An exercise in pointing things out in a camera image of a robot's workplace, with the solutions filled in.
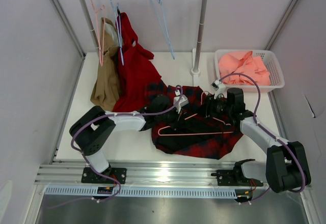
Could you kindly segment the red plaid skirt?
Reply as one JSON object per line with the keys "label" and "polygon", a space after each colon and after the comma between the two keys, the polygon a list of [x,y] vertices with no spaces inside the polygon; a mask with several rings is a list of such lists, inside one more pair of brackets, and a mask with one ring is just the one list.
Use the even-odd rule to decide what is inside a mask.
{"label": "red plaid skirt", "polygon": [[[182,108],[182,113],[190,109],[194,99],[201,98],[200,87],[183,86],[183,93],[188,98],[189,104]],[[157,134],[157,130],[165,127],[166,123],[156,124],[151,129],[151,139],[154,146],[167,154],[185,155],[199,158],[221,159],[230,153],[243,134],[239,129],[232,134],[217,135],[213,137],[168,137]]]}

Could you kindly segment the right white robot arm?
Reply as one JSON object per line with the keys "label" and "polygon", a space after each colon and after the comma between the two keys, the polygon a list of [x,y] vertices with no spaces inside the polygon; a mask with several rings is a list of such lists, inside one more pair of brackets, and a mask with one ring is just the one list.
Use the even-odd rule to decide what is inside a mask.
{"label": "right white robot arm", "polygon": [[265,162],[253,159],[236,162],[232,173],[236,184],[244,185],[250,179],[259,180],[279,193],[302,192],[311,183],[303,144],[279,137],[261,123],[256,114],[246,108],[242,89],[230,88],[226,97],[208,95],[204,107],[208,117],[226,116],[232,126],[249,137],[266,154]]}

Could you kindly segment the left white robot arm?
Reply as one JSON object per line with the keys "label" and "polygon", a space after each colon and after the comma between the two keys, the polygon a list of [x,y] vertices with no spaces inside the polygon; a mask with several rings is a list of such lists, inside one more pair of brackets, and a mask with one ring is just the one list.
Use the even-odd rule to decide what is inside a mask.
{"label": "left white robot arm", "polygon": [[115,131],[146,131],[158,123],[173,122],[182,107],[188,104],[188,99],[185,95],[178,95],[173,99],[173,106],[169,108],[169,104],[167,96],[159,95],[140,112],[109,113],[94,106],[71,126],[72,143],[78,145],[75,150],[80,151],[93,167],[92,176],[97,182],[105,183],[111,176],[110,164],[101,149],[110,134]]}

